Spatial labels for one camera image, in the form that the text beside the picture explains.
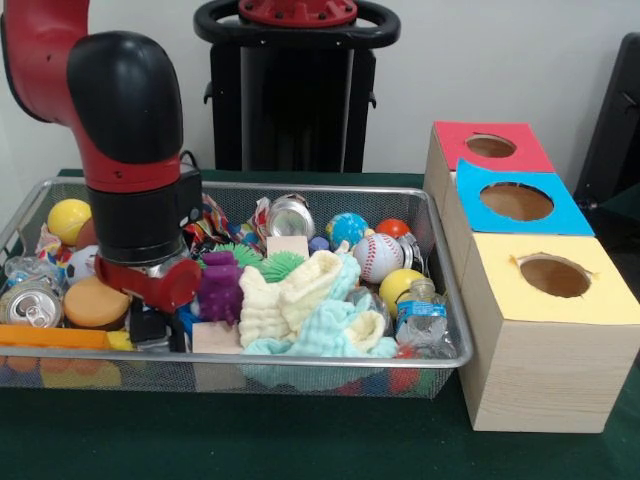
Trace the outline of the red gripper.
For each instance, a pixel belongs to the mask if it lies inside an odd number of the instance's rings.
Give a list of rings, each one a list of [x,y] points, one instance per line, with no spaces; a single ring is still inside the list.
[[[185,353],[185,330],[179,307],[189,304],[199,288],[202,269],[189,258],[174,257],[153,267],[127,267],[110,263],[97,256],[94,261],[98,279],[109,287],[134,296],[130,305],[130,319],[144,319],[144,303],[168,316],[170,349]]]

